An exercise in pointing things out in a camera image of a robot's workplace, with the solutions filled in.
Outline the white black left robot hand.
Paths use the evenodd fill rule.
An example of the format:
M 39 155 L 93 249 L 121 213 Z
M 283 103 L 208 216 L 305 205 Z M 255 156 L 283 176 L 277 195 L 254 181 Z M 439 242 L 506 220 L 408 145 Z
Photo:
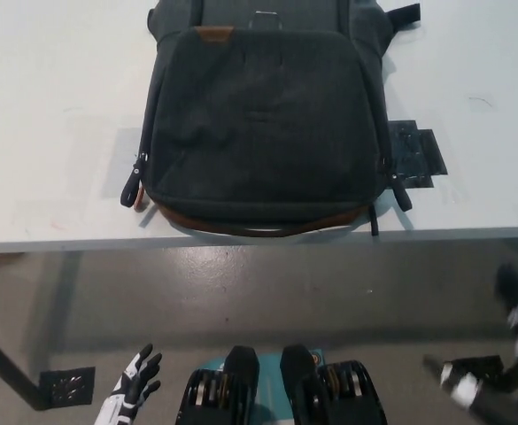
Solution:
M 104 400 L 95 425 L 133 424 L 140 408 L 161 386 L 156 378 L 162 354 L 151 356 L 153 344 L 145 345 L 122 371 L 110 395 Z

